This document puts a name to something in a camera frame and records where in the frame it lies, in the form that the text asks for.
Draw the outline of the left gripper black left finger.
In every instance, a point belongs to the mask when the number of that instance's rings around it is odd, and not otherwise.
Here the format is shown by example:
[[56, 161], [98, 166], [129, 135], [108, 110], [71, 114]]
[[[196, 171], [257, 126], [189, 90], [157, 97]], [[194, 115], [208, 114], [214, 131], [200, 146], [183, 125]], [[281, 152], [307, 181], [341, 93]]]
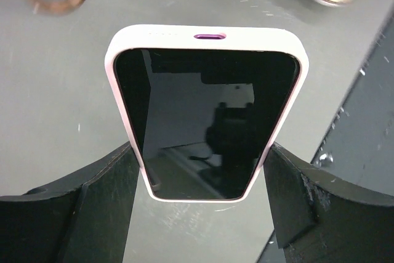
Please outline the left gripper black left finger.
[[122, 262], [139, 176], [129, 143], [23, 195], [1, 197], [2, 262]]

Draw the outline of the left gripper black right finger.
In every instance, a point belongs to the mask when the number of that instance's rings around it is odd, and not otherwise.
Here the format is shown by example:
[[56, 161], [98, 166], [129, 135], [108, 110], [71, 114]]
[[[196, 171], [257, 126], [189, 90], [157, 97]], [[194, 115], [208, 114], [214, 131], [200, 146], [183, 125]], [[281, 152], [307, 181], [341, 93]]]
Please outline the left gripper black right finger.
[[286, 262], [393, 262], [393, 197], [342, 180], [273, 144], [263, 164]]

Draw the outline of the phone with pink case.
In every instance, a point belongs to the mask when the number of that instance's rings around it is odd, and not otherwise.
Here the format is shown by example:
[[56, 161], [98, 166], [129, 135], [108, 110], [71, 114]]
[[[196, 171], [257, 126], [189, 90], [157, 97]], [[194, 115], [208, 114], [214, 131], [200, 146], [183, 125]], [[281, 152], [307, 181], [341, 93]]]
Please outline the phone with pink case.
[[280, 28], [138, 24], [112, 37], [104, 65], [152, 199], [236, 203], [262, 170], [309, 60]]

